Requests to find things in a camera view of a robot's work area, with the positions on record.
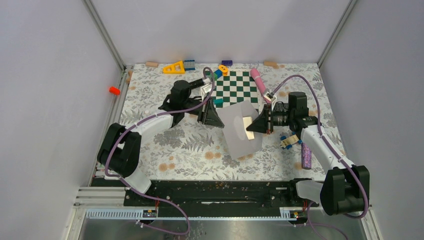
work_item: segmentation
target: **pink marker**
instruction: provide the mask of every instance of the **pink marker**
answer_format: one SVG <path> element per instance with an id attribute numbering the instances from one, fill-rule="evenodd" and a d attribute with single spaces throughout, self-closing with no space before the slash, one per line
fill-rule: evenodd
<path id="1" fill-rule="evenodd" d="M 268 99 L 264 98 L 264 92 L 265 92 L 265 89 L 267 89 L 267 88 L 265 87 L 264 82 L 262 81 L 262 78 L 259 75 L 259 72 L 256 68 L 252 68 L 250 70 L 250 76 L 253 78 L 254 82 L 256 83 L 256 87 L 257 87 L 257 89 L 259 89 L 259 92 L 262 95 L 262 98 L 267 103 L 271 103 Z"/>

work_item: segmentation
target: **orange cap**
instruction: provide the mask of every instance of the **orange cap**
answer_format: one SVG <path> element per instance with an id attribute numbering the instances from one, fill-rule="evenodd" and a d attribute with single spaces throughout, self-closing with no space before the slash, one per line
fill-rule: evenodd
<path id="1" fill-rule="evenodd" d="M 111 94 L 115 94 L 115 95 L 119 95 L 119 94 L 121 94 L 121 91 L 120 91 L 118 88 L 116 88 L 116 87 L 114 87 L 114 86 L 111 86 L 111 87 L 109 88 L 109 93 L 111 93 Z"/>

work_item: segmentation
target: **purple marker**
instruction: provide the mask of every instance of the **purple marker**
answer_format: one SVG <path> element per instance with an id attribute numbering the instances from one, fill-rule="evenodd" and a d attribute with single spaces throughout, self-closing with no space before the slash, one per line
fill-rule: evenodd
<path id="1" fill-rule="evenodd" d="M 303 142 L 302 142 L 302 168 L 308 169 L 308 170 L 312 168 L 312 151 Z"/>

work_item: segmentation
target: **metal floor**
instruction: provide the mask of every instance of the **metal floor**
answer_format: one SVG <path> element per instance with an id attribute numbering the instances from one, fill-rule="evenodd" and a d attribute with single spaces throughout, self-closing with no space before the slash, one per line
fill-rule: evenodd
<path id="1" fill-rule="evenodd" d="M 311 210 L 313 223 L 325 223 L 341 229 L 349 239 L 367 239 L 360 220 L 342 215 L 327 216 L 319 210 Z M 287 221 L 267 220 L 192 220 L 191 232 L 186 236 L 174 236 L 149 228 L 140 228 L 134 220 L 85 219 L 80 240 L 314 240 L 320 237 L 310 226 L 293 227 Z M 183 232 L 184 221 L 157 220 L 156 227 Z M 316 229 L 328 240 L 344 240 L 339 232 L 328 227 Z"/>

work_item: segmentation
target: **yellow toy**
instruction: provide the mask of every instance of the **yellow toy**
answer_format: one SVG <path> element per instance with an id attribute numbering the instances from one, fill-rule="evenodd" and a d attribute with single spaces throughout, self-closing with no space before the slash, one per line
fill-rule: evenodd
<path id="1" fill-rule="evenodd" d="M 281 140 L 280 147 L 282 149 L 291 149 L 292 148 L 292 145 L 293 144 L 296 144 L 296 143 L 302 144 L 302 140 L 300 140 L 298 138 L 298 136 L 296 136 L 296 133 L 293 132 L 292 134 L 293 134 L 292 136 L 289 136 L 289 137 L 282 136 L 280 138 L 280 140 Z"/>
<path id="2" fill-rule="evenodd" d="M 164 74 L 184 74 L 185 72 L 183 61 L 176 62 L 163 68 Z"/>
<path id="3" fill-rule="evenodd" d="M 223 76 L 228 75 L 228 67 L 226 67 L 224 65 L 219 65 L 218 69 L 221 70 Z"/>

